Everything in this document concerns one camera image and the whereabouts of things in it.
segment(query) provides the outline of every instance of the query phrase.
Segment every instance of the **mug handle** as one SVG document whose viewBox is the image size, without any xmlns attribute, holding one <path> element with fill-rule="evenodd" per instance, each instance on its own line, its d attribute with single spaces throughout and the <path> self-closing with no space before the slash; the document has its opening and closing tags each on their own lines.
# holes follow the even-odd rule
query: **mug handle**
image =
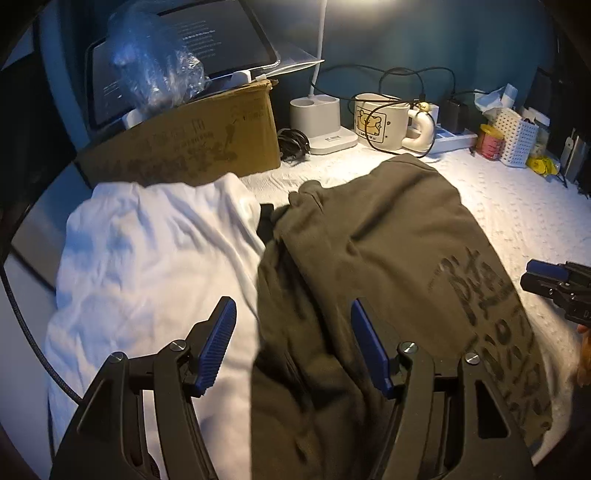
<svg viewBox="0 0 591 480">
<path fill-rule="evenodd" d="M 403 138 L 402 146 L 413 150 L 415 152 L 426 152 L 431 146 L 435 129 L 433 127 L 433 120 L 429 118 L 429 114 L 418 110 L 409 110 L 408 116 L 414 118 L 421 130 L 421 134 L 417 138 Z"/>
</svg>

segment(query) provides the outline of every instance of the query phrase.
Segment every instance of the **blue gripper pad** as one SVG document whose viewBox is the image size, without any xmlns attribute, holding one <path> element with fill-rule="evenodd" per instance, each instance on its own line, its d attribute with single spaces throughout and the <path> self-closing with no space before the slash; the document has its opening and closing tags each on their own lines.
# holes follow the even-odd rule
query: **blue gripper pad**
<svg viewBox="0 0 591 480">
<path fill-rule="evenodd" d="M 374 387 L 384 397 L 393 398 L 394 386 L 390 380 L 388 355 L 359 300 L 351 305 L 351 326 Z"/>
<path fill-rule="evenodd" d="M 195 387 L 201 395 L 213 386 L 236 326 L 236 302 L 229 299 L 199 355 L 199 376 Z"/>
<path fill-rule="evenodd" d="M 541 262 L 540 260 L 530 260 L 527 262 L 526 270 L 528 273 L 540 275 L 546 278 L 552 278 L 557 281 L 568 282 L 569 271 L 559 265 Z"/>
</svg>

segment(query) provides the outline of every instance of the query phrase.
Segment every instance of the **white lamp base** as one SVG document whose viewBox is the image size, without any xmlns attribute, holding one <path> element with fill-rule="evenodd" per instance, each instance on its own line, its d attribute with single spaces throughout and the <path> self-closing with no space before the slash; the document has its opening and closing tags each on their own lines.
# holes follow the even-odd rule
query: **white lamp base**
<svg viewBox="0 0 591 480">
<path fill-rule="evenodd" d="M 310 153 L 328 155 L 357 144 L 357 134 L 340 124 L 340 102 L 329 95 L 310 95 L 290 102 L 291 127 L 310 140 Z"/>
<path fill-rule="evenodd" d="M 312 155 L 328 155 L 345 148 L 354 147 L 357 145 L 358 136 L 355 132 L 340 127 L 336 132 L 309 138 L 308 140 L 310 140 L 310 153 Z"/>
</svg>

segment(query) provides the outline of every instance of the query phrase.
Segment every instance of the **white plastic basket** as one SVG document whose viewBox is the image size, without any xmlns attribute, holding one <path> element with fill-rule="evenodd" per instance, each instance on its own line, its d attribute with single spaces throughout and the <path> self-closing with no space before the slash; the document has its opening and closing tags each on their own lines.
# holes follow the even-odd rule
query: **white plastic basket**
<svg viewBox="0 0 591 480">
<path fill-rule="evenodd" d="M 509 167 L 525 167 L 538 135 L 538 126 L 525 122 L 520 114 L 510 108 L 502 108 L 492 126 L 505 135 L 501 161 Z"/>
</svg>

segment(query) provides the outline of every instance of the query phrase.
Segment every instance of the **cardboard box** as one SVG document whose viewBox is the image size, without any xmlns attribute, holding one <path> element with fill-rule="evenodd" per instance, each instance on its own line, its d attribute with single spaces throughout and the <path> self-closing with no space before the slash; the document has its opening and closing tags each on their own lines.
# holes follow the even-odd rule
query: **cardboard box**
<svg viewBox="0 0 591 480">
<path fill-rule="evenodd" d="M 277 168 L 270 90 L 265 80 L 181 105 L 82 151 L 76 161 L 93 186 L 103 181 L 197 186 L 228 172 L 240 177 Z"/>
</svg>

